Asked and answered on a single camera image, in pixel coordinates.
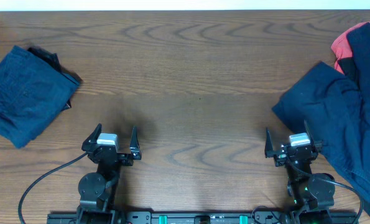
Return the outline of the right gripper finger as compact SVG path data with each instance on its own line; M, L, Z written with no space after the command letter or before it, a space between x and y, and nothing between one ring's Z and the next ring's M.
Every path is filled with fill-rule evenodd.
M317 152L321 152L321 149L322 149L322 147L323 147L323 142L322 142L322 140L315 139L315 138L313 137L312 131L311 131L311 129L309 128L309 125L308 125L307 120L304 120L304 121L303 121L303 123L304 123L304 126L305 126L305 130L306 130L306 132L307 132L307 134L308 134L308 137L309 137L309 139L310 139L310 143L311 143L311 145L315 148L315 150L316 150Z
M270 131L268 128L266 128L266 143L265 143L265 149L264 149L265 158L278 156L280 153L281 153L280 150L274 149Z

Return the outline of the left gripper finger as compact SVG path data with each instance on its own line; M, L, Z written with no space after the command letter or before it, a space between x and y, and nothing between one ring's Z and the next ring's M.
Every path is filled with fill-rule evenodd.
M81 146L81 150L85 152L94 152L99 144L97 143L97 140L101 134L102 130L102 124L99 123L94 131L83 141L83 144Z
M132 134L131 134L131 141L129 145L130 151L132 158L134 160L141 160L142 159L142 152L139 146L139 141L137 138L137 127L134 126L132 129Z

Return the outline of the navy blue shorts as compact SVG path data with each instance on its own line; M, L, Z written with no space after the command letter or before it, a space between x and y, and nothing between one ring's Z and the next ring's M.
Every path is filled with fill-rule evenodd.
M320 62L273 107L293 132L323 141L322 153L370 207L370 24L347 35L359 75L347 77Z

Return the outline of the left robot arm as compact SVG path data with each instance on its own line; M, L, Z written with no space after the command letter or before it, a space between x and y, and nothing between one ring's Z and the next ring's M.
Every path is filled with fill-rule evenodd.
M83 176L78 184L80 205L76 211L76 224L122 224L126 215L114 208L114 197L120 179L121 167L132 166L142 159L137 128L133 127L129 144L130 153L119 151L117 134L102 132L102 125L84 140L81 150L97 164L96 172Z

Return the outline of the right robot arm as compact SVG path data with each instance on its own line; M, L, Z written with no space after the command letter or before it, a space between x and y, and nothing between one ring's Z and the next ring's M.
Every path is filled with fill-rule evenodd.
M279 148L273 146L271 133L266 129L264 154L272 158L276 167L287 171L287 193L294 206L279 218L280 223L331 222L330 207L334 205L334 178L326 173L313 173L312 162L322 149L322 142L313 139L308 124L305 132L289 136L289 142Z

